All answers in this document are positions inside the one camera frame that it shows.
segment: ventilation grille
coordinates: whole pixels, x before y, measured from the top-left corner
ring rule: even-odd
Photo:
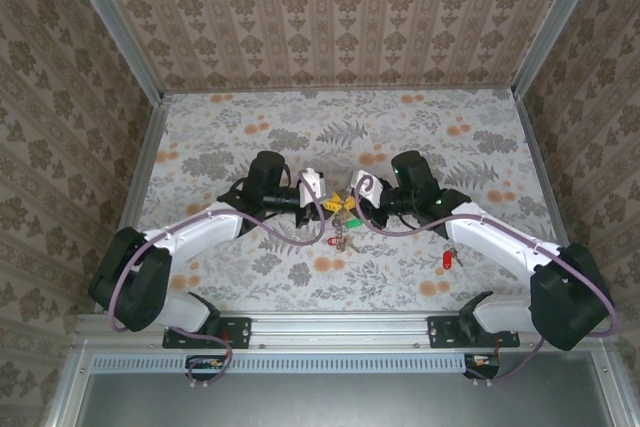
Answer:
[[[93,374],[184,373],[186,354],[96,354]],[[229,372],[364,374],[464,372],[463,354],[238,354]],[[195,373],[205,372],[194,369]]]

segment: floral tablecloth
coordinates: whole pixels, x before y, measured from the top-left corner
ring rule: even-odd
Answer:
[[[509,90],[303,91],[181,94],[171,100],[139,226],[156,228],[200,211],[246,175],[260,150],[280,152],[292,172],[322,171],[341,189],[364,168],[395,184],[391,158],[415,149],[442,186],[466,192],[496,217],[542,239],[554,236]],[[297,239],[292,216],[270,225]],[[397,220],[388,228],[405,229]],[[383,237],[349,231],[360,253],[322,242],[298,248],[254,229],[173,267],[170,287],[223,310],[450,310],[481,290],[524,286],[481,254],[431,233]]]

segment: red key tag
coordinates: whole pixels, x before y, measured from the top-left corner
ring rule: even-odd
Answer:
[[[449,270],[451,268],[451,261],[453,259],[453,255],[450,250],[445,250],[444,254],[442,254],[442,268],[444,270]]]

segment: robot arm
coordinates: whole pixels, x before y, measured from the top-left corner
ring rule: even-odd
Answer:
[[[489,333],[537,332],[555,347],[570,350],[607,317],[605,306],[582,282],[507,232],[558,256],[611,300],[604,279],[585,247],[574,243],[562,248],[535,239],[493,218],[468,196],[453,189],[441,189],[426,159],[416,151],[399,154],[391,164],[399,185],[396,188],[364,171],[354,172],[351,180],[355,188],[363,176],[373,178],[373,185],[363,188],[359,194],[361,210],[375,227],[384,228],[389,215],[413,215],[420,226],[460,214],[480,216],[489,222],[452,219],[433,230],[491,258],[530,289],[529,294],[520,296],[483,292],[472,299],[460,311],[462,330],[468,337],[480,329]],[[497,223],[502,229],[489,223]],[[472,312],[472,317],[463,319],[463,312]]]
[[[171,268],[255,227],[234,212],[249,214],[259,221],[264,221],[268,212],[294,213],[297,226],[318,220],[311,193],[304,185],[280,186],[284,170],[288,169],[281,155],[260,152],[249,168],[242,190],[231,189],[204,211],[162,229],[120,230],[89,286],[89,295],[107,309],[126,264],[145,243],[159,238],[140,258],[137,269],[127,275],[117,298],[115,317],[133,332],[157,323],[214,335],[220,312],[193,293],[170,292]],[[307,169],[303,178],[316,198],[326,196],[322,174]],[[220,210],[225,213],[213,215]]]

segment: gray panel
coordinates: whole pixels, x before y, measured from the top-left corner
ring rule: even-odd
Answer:
[[[512,364],[521,358],[503,355]],[[589,354],[544,354],[504,384],[459,374],[94,375],[80,426],[423,427],[613,425]]]

